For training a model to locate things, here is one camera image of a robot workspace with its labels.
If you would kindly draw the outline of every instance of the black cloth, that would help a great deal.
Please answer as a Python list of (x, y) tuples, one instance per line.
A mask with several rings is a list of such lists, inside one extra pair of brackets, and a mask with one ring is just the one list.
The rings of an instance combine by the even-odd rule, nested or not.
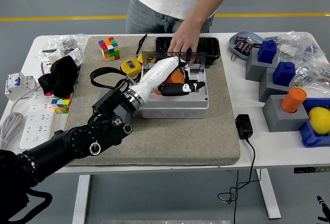
[(44, 94), (65, 98), (74, 91), (78, 69), (72, 57), (65, 56), (52, 64), (51, 72), (38, 78)]

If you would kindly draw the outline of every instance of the table leg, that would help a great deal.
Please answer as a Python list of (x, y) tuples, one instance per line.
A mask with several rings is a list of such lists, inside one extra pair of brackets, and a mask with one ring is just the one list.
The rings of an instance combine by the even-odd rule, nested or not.
[(265, 200), (265, 205), (268, 213), (268, 217), (270, 219), (280, 219), (281, 214), (279, 212), (279, 208), (277, 205), (274, 189), (272, 186), (272, 182), (270, 181), (270, 177), (267, 169), (257, 169), (257, 174), (259, 178), (259, 183), (263, 195), (263, 199)]
[(88, 201), (90, 175), (80, 175), (72, 224), (84, 224)]

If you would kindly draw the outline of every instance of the rubik's cube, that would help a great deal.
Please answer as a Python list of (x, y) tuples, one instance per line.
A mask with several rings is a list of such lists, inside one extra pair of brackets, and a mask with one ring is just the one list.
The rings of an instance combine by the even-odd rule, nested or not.
[(113, 37), (100, 40), (98, 44), (104, 57), (103, 61), (108, 62), (120, 59), (119, 46)]
[(67, 114), (69, 113), (73, 93), (65, 98), (60, 98), (54, 96), (52, 99), (52, 106), (57, 114)]

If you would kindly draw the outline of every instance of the robotic arm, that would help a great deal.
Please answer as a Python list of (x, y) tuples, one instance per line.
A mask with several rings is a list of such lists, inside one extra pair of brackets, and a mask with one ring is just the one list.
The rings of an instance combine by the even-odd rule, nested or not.
[[(182, 67), (187, 68), (188, 63), (179, 57), (160, 60), (138, 84), (130, 86), (124, 93), (116, 89), (104, 95), (93, 105), (93, 115), (86, 125), (57, 131), (49, 141), (21, 154), (0, 150), (0, 202), (3, 203), (0, 223), (11, 223), (9, 219), (27, 206), (27, 194), (43, 197), (45, 201), (23, 219), (12, 223), (27, 223), (48, 207), (52, 196), (30, 188), (75, 159), (96, 156), (120, 144), (133, 129), (130, 123), (124, 123), (115, 114), (115, 108), (121, 105), (127, 112), (134, 113), (175, 69)], [(186, 95), (205, 85), (203, 82), (178, 84), (165, 92)]]

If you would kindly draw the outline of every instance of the plastic bag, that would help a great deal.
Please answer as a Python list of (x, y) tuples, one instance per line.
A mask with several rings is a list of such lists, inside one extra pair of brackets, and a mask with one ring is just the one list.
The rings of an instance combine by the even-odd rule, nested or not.
[(291, 61), (296, 64), (309, 58), (324, 57), (324, 52), (307, 32), (291, 31), (265, 40), (276, 42), (279, 61)]
[(297, 86), (330, 94), (330, 64), (311, 34), (291, 31), (265, 40), (276, 42), (278, 61), (294, 63)]
[(56, 49), (65, 51), (73, 51), (78, 48), (80, 54), (85, 53), (88, 35), (82, 33), (77, 35), (59, 35), (50, 38), (41, 50), (36, 54), (35, 58), (41, 62), (46, 61), (48, 56)]

